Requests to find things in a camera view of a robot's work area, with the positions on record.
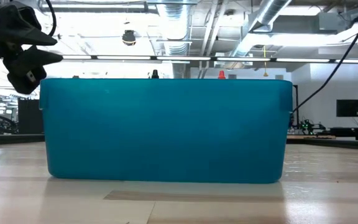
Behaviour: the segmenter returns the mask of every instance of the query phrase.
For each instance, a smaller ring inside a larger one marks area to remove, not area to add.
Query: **black screen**
[[[336,100],[337,117],[358,117],[358,100]]]

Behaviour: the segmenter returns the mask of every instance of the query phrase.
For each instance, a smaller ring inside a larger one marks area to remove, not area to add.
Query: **teal storage container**
[[[261,184],[282,174],[292,84],[48,79],[40,108],[55,177]]]

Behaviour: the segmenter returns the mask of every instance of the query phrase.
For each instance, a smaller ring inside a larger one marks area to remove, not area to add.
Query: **white wall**
[[[268,68],[268,77],[264,77],[265,70],[263,68],[255,71],[254,69],[234,69],[226,70],[221,68],[209,68],[204,78],[218,78],[219,71],[223,70],[226,78],[229,74],[237,75],[237,79],[275,79],[276,75],[284,75],[284,80],[291,81],[291,73],[287,72],[285,68]],[[198,68],[190,68],[191,78],[198,77]]]
[[[292,73],[292,82],[299,85],[299,101],[317,90],[336,64],[309,64]],[[336,117],[336,100],[358,100],[358,65],[341,65],[327,86],[300,109],[304,116],[327,128],[357,127],[352,118]]]

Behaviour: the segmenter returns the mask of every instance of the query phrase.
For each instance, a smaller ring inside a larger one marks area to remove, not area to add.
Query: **security camera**
[[[133,46],[136,44],[136,37],[133,30],[125,30],[124,34],[122,35],[122,43],[127,46]]]

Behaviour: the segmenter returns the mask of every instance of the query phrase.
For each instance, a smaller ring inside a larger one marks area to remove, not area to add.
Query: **wooden table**
[[[358,224],[358,150],[288,145],[281,181],[250,185],[54,179],[44,144],[3,145],[0,223]]]

